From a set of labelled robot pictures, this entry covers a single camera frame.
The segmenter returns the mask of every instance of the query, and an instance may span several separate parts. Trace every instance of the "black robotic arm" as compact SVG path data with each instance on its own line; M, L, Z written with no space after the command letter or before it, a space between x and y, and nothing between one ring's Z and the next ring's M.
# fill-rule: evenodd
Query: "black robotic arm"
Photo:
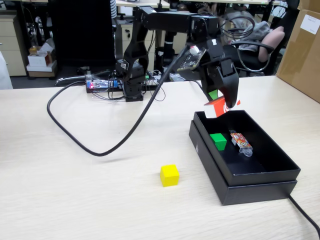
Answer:
M142 85L145 81L149 58L145 47L148 30L162 30L187 34L187 45L196 46L203 54L187 53L182 65L196 63L193 71L198 71L202 88L208 98L210 92L218 89L226 104L232 108L237 101L239 76L231 59L225 57L218 41L219 19L187 12L156 12L150 6L137 7L133 20L132 38L124 52L123 59L116 63L117 77L123 81L123 90L128 102L143 100Z

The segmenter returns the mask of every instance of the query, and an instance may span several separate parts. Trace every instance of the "yellow cube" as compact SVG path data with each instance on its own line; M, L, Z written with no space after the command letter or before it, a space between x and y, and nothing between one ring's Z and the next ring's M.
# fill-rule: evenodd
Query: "yellow cube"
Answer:
M160 178L164 187L178 185L179 172L176 165L165 165L161 167Z

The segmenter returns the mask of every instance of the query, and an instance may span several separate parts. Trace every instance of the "open box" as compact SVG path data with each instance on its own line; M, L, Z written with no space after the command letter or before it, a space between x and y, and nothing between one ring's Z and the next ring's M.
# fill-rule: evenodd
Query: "open box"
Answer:
M244 135L252 156L239 153L229 130ZM210 137L216 133L227 140L223 151ZM189 136L223 205L284 199L297 183L300 168L243 110L217 118L195 112Z

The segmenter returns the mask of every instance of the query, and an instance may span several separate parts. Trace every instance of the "desk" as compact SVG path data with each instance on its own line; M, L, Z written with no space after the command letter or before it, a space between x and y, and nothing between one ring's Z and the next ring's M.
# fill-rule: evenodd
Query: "desk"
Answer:
M165 83L166 99L102 158L80 149L48 116L47 101L58 89L0 91L0 239L317 239L288 199L221 206L188 136L194 112L207 102L194 82ZM76 86L51 109L83 144L102 152L128 133L150 96L110 102ZM240 79L239 97L301 167L292 196L319 224L320 104L275 76ZM177 165L178 186L162 187L166 164Z
M188 2L206 2L206 3L217 3L217 4L257 4L257 5L268 5L268 0L187 0ZM279 5L279 1L274 1L273 5Z
M33 3L48 3L48 0L22 0L22 2L33 2ZM204 2L203 0L189 0L189 2ZM267 0L205 0L207 3L223 3L223 4L258 4L267 5L269 2ZM118 7L136 7L136 6L151 6L153 8L158 7L159 1L157 0L141 0L139 3L128 2L125 0L116 0L116 5ZM169 3L162 0L162 7L164 9L169 8ZM273 5L279 5L279 1L274 1Z
M22 2L32 2L32 3L48 3L48 0L13 0L13 1L22 1ZM141 0L138 3L136 2L128 2L125 0L116 0L115 4L117 7L136 7L136 6L150 6L153 8L157 8L158 7L158 0ZM162 7L164 9L168 9L169 8L169 3L167 3L166 1L162 0L161 1Z
M138 2L129 2L125 0L116 0L115 4L117 7L137 7L137 6L150 6L152 8L157 8L158 7L159 0L141 0ZM170 4L167 3L166 1L162 0L161 1L162 8L163 9L168 9Z

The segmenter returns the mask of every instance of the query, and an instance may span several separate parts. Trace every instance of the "candy wrapper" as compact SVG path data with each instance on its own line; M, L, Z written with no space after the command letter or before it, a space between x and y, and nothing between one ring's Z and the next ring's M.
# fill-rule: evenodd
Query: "candy wrapper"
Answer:
M253 148L250 145L250 143L247 141L247 139L238 132L235 132L233 130L230 131L230 135L232 137L232 143L239 147L239 153L243 153L247 157L251 157L253 153Z

